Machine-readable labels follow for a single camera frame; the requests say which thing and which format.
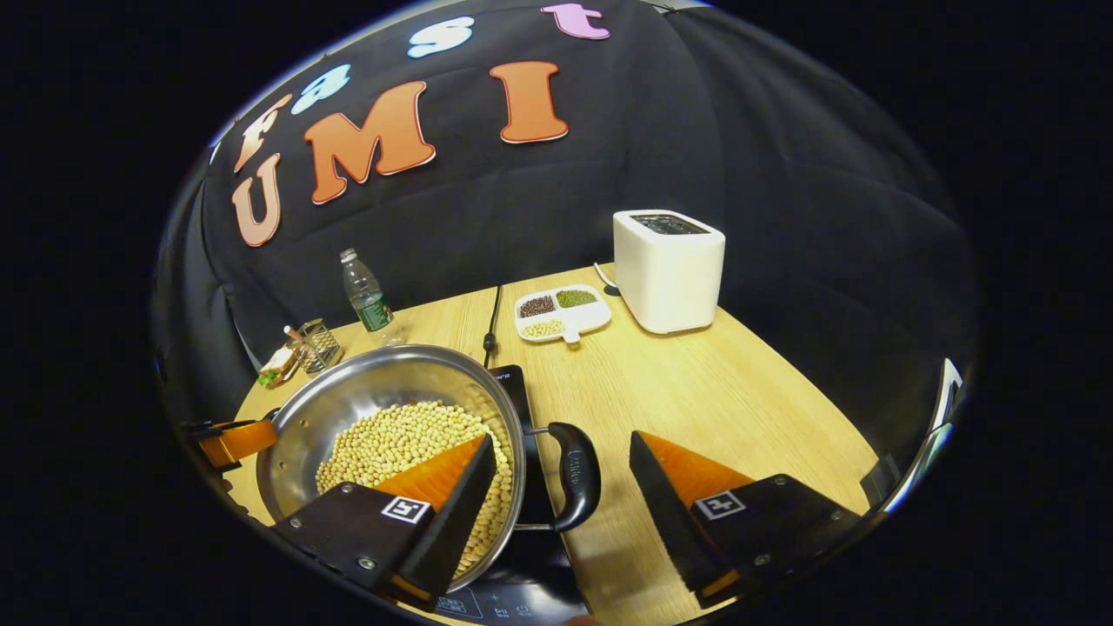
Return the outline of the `black induction cooktop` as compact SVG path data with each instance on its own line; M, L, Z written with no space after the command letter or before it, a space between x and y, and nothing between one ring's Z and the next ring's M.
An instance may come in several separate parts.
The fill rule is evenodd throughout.
M595 447L580 428L534 426L525 376L518 365L490 372L505 389L524 434L523 502L498 558L469 585L442 595L434 614L467 626L564 626L589 614L577 583L563 536L595 512L602 491ZM571 496L554 511L539 456L536 437L553 437L560 446L556 492Z

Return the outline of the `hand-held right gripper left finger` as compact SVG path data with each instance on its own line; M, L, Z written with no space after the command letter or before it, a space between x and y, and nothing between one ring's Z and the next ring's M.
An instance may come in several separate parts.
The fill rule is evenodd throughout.
M431 610L449 591L496 472L483 433L373 488L329 488L274 531L355 586Z

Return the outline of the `sandwich on small plate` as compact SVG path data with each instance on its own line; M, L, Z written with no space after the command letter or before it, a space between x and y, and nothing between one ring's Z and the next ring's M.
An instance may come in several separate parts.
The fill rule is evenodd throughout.
M270 360L262 366L256 383L265 389L274 389L286 384L299 365L299 351L296 346L283 346Z

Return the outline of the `stainless steel pot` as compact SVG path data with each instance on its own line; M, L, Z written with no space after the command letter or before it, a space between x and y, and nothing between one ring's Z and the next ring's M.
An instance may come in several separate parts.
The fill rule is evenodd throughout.
M315 376L270 412L278 443L264 450L256 463L262 502L274 526L322 495L315 480L317 469L329 456L334 437L359 417L393 404L459 404L472 415L493 415L504 427L514 466L505 525L481 563L454 576L449 593L472 583L498 558L506 540L505 528L516 521L524 491L523 480L518 478L518 471L525 467L524 434L516 408L491 371L446 348L406 345L355 356Z

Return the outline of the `white toaster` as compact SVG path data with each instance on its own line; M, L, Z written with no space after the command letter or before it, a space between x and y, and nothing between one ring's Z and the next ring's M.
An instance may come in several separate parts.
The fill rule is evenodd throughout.
M637 324L657 336L713 324L726 236L678 211L612 215L615 287Z

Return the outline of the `clear plastic water bottle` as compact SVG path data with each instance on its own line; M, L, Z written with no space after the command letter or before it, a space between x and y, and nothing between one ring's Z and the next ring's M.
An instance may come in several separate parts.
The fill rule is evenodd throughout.
M385 300L384 290L356 250L342 250L339 262L343 282L351 309L365 329L375 348L404 343L401 325Z

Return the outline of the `pile of soybeans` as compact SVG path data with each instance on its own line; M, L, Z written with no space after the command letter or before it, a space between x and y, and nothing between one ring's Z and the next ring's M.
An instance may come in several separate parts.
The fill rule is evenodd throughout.
M460 577L490 552L509 515L514 466L504 427L493 415L472 415L442 401L380 408L334 437L315 476L317 488L323 493L342 481L375 487L477 436L490 436L496 473L459 559Z

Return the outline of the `white divided bean dish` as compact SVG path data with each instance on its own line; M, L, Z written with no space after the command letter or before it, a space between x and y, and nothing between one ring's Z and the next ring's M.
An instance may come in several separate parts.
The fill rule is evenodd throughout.
M611 309L599 290L581 283L538 290L518 299L512 310L518 338L529 343L556 340L577 343L612 320Z

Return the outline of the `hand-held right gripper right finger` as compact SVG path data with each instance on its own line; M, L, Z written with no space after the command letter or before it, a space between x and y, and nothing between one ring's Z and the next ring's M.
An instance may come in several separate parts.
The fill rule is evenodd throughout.
M642 430L630 436L630 470L701 609L811 570L860 524L790 475L752 479Z

